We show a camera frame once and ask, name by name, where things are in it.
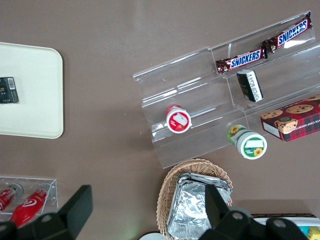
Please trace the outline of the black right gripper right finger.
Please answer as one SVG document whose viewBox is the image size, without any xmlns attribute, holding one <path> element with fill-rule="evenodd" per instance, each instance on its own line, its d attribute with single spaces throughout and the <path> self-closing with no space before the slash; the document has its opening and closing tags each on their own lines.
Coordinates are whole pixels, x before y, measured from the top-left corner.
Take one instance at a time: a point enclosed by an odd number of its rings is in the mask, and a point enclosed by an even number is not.
<svg viewBox="0 0 320 240">
<path fill-rule="evenodd" d="M 205 186 L 205 211 L 212 229 L 220 224 L 228 212 L 228 206 L 215 185 Z"/>
</svg>

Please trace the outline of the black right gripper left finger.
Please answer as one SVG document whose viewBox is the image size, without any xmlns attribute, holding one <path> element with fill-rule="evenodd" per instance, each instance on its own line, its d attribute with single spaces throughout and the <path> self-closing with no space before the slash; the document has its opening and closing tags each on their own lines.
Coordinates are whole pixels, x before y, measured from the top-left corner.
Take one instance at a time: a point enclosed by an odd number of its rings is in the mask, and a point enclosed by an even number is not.
<svg viewBox="0 0 320 240">
<path fill-rule="evenodd" d="M 93 212 L 91 185 L 82 185 L 58 211 L 66 230 L 75 240 Z"/>
</svg>

